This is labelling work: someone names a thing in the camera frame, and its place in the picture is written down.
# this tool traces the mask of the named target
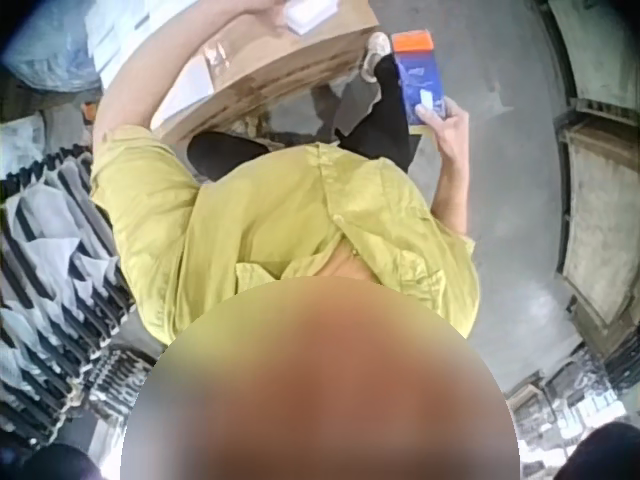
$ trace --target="white package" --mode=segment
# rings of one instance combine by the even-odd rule
[[[291,0],[285,7],[289,28],[304,35],[338,13],[338,0]]]

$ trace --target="leg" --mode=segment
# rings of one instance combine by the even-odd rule
[[[388,158],[407,172],[413,156],[400,75],[393,55],[386,55],[378,62],[374,75],[382,98],[349,135],[345,137],[336,132],[339,146],[370,159]]]
[[[267,153],[269,149],[260,143],[221,132],[199,133],[187,147],[189,162],[213,182]]]

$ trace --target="gray floor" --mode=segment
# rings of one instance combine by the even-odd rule
[[[472,117],[471,234],[482,301],[472,345],[506,391],[549,371],[580,341],[555,277],[561,226],[553,119],[564,92],[528,0],[371,0],[387,33],[428,28],[447,94]],[[314,133],[309,95],[272,113],[272,127]],[[421,142],[410,172],[427,198],[439,159]]]

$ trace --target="fingers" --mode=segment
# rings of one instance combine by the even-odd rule
[[[444,97],[444,104],[447,108],[448,117],[468,117],[469,113],[460,108],[460,106],[451,98]]]
[[[439,134],[444,128],[444,121],[433,110],[427,109],[424,105],[416,106],[416,115],[436,134]]]

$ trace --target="shoe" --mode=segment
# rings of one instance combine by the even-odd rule
[[[367,55],[362,62],[362,68],[360,69],[360,75],[365,82],[376,83],[376,76],[374,70],[376,65],[382,57],[385,57],[391,53],[391,40],[386,34],[382,32],[376,32],[369,37],[367,42]]]

